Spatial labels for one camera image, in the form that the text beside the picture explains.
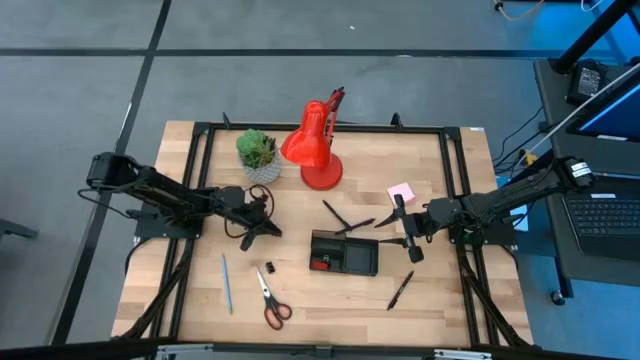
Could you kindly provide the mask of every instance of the lamp base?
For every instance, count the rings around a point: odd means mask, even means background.
[[[329,190],[338,185],[342,178],[342,162],[340,158],[331,154],[331,160],[326,168],[301,167],[302,181],[314,190]]]

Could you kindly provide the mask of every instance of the lamp shade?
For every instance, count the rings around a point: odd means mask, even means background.
[[[282,144],[282,156],[303,167],[327,167],[331,161],[329,142],[324,135],[328,116],[329,107],[325,103],[310,101],[304,108],[300,128]]]

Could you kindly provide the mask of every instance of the succulent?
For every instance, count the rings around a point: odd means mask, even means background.
[[[254,129],[240,136],[236,140],[236,147],[242,163],[253,169],[269,165],[276,155],[276,139]]]

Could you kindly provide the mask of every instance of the marker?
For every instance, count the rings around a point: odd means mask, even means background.
[[[227,309],[229,314],[233,314],[233,307],[231,306],[231,290],[229,290],[229,277],[227,276],[227,260],[222,254],[222,276],[224,278],[224,292],[227,295]]]
[[[400,289],[398,289],[396,294],[393,295],[393,299],[391,299],[389,306],[387,306],[387,311],[393,309],[393,307],[396,306],[396,303],[398,302],[398,298],[400,297],[400,294],[402,294],[402,292],[404,291],[404,288],[409,283],[409,280],[411,280],[411,277],[413,277],[413,270],[411,270],[409,275],[407,275],[407,277],[404,279],[404,281],[402,282],[402,285],[400,285]]]

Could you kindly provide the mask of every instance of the red desk lamp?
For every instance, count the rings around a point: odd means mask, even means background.
[[[331,153],[330,147],[338,107],[345,94],[343,89],[334,90],[326,103],[310,101],[302,113],[300,128],[282,144],[282,156],[300,165],[302,181],[315,190],[329,190],[338,185],[342,177],[342,163]],[[332,113],[327,128],[327,120]]]

